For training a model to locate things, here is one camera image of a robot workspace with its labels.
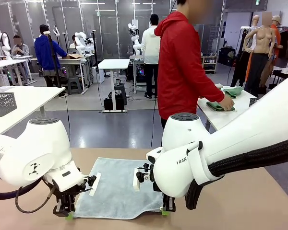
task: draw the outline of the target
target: black hair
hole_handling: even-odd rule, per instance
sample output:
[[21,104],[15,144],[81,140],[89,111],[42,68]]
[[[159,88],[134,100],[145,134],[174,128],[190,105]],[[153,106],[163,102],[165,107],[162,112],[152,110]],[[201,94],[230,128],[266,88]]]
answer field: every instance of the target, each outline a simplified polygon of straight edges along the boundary
[[186,3],[186,0],[177,0],[177,5],[178,5],[178,4],[183,5],[183,4],[185,4],[185,3]]
[[159,17],[155,13],[150,16],[150,22],[152,25],[158,25]]
[[49,31],[49,27],[47,25],[42,24],[39,26],[39,31],[41,35],[44,35],[45,31]]

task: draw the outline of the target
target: person in blue jacket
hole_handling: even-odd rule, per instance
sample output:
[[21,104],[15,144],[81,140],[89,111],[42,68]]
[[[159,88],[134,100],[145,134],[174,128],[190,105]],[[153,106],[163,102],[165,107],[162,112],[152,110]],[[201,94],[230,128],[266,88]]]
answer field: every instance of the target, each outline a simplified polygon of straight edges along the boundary
[[[44,35],[45,31],[49,31],[49,27],[47,25],[40,25],[39,30],[41,33],[41,36],[38,37],[35,40],[34,48],[35,53],[37,57],[37,61],[43,68],[43,75],[46,81],[47,87],[52,87],[53,84],[58,87],[58,82],[56,78],[56,73],[54,69],[54,63],[51,56],[51,47],[48,41],[48,37]],[[58,60],[58,55],[61,57],[66,57],[67,53],[56,43],[55,41],[52,41],[54,53],[56,55],[56,64],[59,70],[59,75],[62,75],[62,71],[60,70],[61,66]],[[68,96],[68,94],[65,94],[64,92],[59,94],[59,98]]]

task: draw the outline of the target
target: hat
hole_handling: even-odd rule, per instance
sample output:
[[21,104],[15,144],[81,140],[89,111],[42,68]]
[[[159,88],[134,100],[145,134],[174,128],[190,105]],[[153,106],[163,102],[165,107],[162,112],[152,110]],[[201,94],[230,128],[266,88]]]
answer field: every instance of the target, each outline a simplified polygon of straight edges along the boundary
[[280,25],[282,24],[279,15],[273,16],[272,21],[277,21]]

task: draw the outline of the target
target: white jacket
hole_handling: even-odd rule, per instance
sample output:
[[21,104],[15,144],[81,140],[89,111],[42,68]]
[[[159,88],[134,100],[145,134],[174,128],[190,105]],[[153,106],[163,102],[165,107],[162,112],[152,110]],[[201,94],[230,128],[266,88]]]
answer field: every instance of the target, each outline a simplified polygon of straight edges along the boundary
[[160,52],[160,37],[155,35],[156,25],[145,30],[142,37],[141,51],[144,53],[145,64],[158,64]]

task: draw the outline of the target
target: red hood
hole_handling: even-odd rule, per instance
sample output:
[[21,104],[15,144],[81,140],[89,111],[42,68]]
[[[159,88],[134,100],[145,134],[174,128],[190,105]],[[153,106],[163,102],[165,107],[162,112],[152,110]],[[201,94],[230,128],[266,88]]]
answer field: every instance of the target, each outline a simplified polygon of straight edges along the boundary
[[170,25],[179,21],[188,22],[188,19],[178,11],[171,13],[165,20],[159,23],[158,27],[155,29],[155,35],[162,37],[163,33]]

